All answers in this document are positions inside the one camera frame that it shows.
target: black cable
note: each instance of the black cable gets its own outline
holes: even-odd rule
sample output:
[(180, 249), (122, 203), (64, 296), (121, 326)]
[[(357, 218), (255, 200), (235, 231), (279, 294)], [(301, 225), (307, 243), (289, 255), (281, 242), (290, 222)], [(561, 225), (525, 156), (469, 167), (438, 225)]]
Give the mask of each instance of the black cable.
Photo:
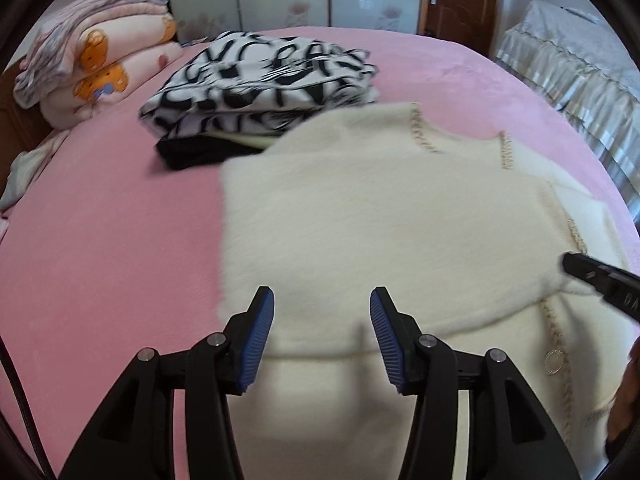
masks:
[(56, 480), (56, 475), (53, 473), (53, 469), (51, 468), (51, 464), (49, 463), (47, 454), (44, 451), (42, 441), (40, 440), (40, 435), (38, 434), (36, 423), (33, 420), (33, 414), (31, 413), (29, 403), (27, 402), (27, 396), (24, 393), (24, 388), (22, 387), (22, 383), (20, 382), (20, 377), (18, 377), (18, 372), (15, 369), (14, 362), (11, 361), (11, 356), (6, 349), (6, 346), (4, 346), (2, 336), (0, 336), (0, 364), (2, 365), (2, 368), (4, 368), (4, 372), (9, 379), (11, 388), (14, 390), (15, 400), (18, 402), (18, 407), (20, 408), (20, 414), (22, 415), (24, 426), (27, 429), (29, 440), (31, 441), (31, 445), (33, 446), (33, 451), (36, 453), (36, 458), (40, 463), (42, 473), (47, 480)]

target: bed skirt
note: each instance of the bed skirt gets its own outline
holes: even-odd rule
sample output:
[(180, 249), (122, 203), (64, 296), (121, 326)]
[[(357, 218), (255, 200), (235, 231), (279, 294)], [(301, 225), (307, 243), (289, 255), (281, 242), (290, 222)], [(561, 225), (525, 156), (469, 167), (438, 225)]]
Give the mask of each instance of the bed skirt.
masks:
[(580, 57), (508, 30), (496, 63), (569, 121), (600, 159), (636, 225), (640, 223), (640, 101)]

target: decorative stitching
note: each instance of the decorative stitching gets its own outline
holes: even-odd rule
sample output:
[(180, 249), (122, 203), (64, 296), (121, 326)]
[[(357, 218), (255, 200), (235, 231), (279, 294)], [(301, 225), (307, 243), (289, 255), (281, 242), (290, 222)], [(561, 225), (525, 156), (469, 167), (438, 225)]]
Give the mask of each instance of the decorative stitching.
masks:
[(431, 153), (441, 153), (424, 134), (424, 119), (417, 103), (411, 103), (411, 134), (415, 141)]
[(595, 410), (594, 412), (590, 413), (589, 416), (587, 416), (585, 423), (591, 424), (592, 422), (599, 421), (603, 416), (609, 415), (609, 412), (613, 408), (614, 402), (616, 402), (616, 396), (613, 396), (613, 398), (606, 404), (606, 406), (603, 406), (599, 410)]
[(502, 158), (502, 168), (504, 170), (513, 169), (513, 150), (511, 149), (511, 137), (507, 132), (500, 132), (500, 156)]
[(582, 253), (582, 254), (586, 254), (587, 251), (587, 244), (584, 243), (584, 239), (582, 238), (582, 235), (580, 234), (580, 231), (578, 231), (578, 226), (575, 224), (575, 221), (573, 218), (571, 218), (569, 215), (567, 215), (567, 223), (569, 224), (569, 231), (571, 231), (571, 236), (574, 238), (575, 244), (578, 247), (578, 250)]
[(571, 361), (569, 354), (564, 345), (564, 338), (558, 326), (556, 313), (552, 309), (549, 298), (545, 298), (540, 302), (542, 312), (546, 317), (547, 326), (553, 342), (555, 350), (562, 352), (564, 361), (560, 369), (560, 377), (562, 378), (562, 409), (564, 411), (564, 427), (562, 428), (562, 439), (565, 444), (569, 444), (571, 440), (572, 420), (574, 416), (574, 386), (571, 378)]

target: folded blanket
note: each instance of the folded blanket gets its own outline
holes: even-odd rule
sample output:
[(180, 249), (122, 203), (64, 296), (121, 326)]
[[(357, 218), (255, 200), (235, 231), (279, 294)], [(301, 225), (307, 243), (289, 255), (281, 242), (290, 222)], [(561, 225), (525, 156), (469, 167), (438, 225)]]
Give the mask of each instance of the folded blanket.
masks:
[(175, 35), (174, 17), (167, 13), (137, 14), (99, 23), (82, 33), (76, 46), (76, 67), (67, 86), (123, 57), (166, 43)]
[(372, 102), (366, 50), (309, 38), (225, 32), (140, 108), (161, 138), (211, 130), (279, 136), (331, 108)]
[(23, 108), (36, 104), (74, 70), (80, 36), (97, 23), (134, 14), (165, 14), (168, 0), (78, 0), (47, 20), (30, 47), (14, 87)]
[(122, 101), (181, 55), (182, 47), (173, 42), (130, 54), (75, 85), (43, 97), (42, 115), (60, 130), (76, 126)]

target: pink blanket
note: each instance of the pink blanket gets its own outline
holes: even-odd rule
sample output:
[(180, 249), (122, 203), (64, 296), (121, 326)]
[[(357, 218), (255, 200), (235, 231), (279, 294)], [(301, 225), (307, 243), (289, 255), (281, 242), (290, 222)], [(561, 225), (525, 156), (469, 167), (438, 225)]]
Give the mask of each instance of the pink blanket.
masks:
[[(506, 130), (564, 166), (612, 210), (633, 268), (640, 242), (617, 190), (571, 126), (523, 83), (458, 44), (378, 30), (297, 28), (372, 51), (380, 101), (417, 101), (450, 132)], [(77, 126), (10, 216), (0, 244), (0, 327), (44, 447), (59, 472), (94, 409), (136, 351), (188, 348), (220, 328), (222, 196), (218, 168), (168, 173), (139, 106), (178, 64)], [(0, 409), (27, 449), (6, 378)], [(176, 409), (177, 479), (184, 423)]]

